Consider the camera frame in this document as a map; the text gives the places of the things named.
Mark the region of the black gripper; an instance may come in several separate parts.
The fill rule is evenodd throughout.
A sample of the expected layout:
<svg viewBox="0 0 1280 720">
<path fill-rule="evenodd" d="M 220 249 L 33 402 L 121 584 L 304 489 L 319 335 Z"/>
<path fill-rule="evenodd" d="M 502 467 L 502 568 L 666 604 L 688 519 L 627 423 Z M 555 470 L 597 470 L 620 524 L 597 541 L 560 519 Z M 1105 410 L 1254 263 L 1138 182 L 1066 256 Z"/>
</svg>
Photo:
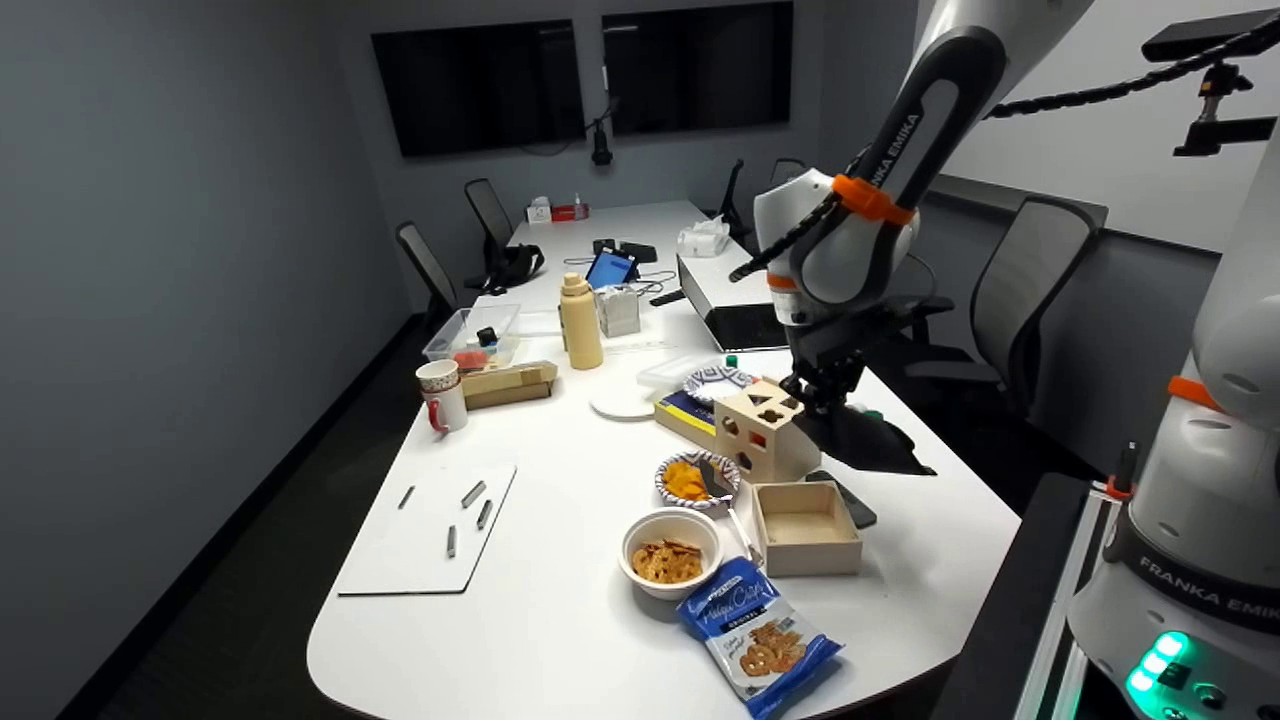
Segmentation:
<svg viewBox="0 0 1280 720">
<path fill-rule="evenodd" d="M 816 320 L 788 331 L 790 385 L 806 408 L 840 408 L 865 370 L 866 325 L 854 314 Z"/>
</svg>

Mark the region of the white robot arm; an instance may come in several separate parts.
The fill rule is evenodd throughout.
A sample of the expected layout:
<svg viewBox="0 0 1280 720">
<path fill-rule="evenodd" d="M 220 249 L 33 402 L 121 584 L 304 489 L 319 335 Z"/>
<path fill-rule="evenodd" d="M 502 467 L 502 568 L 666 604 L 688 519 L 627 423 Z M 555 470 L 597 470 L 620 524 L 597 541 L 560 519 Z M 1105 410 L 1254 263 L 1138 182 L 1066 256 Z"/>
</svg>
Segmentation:
<svg viewBox="0 0 1280 720">
<path fill-rule="evenodd" d="M 854 388 L 903 233 L 971 124 L 992 110 L 1093 0 L 934 0 L 880 133 L 840 169 L 750 199 L 760 270 L 790 351 L 790 388 L 833 410 Z"/>
</svg>

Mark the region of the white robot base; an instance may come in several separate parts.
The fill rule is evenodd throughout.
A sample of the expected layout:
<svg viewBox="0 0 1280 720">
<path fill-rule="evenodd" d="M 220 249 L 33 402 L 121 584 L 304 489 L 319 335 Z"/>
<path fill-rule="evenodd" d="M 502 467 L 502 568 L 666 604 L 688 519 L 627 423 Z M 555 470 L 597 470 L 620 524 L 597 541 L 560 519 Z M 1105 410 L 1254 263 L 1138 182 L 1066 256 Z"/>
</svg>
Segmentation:
<svg viewBox="0 0 1280 720">
<path fill-rule="evenodd" d="M 1138 720 L 1280 720 L 1280 141 L 1066 627 Z"/>
</svg>

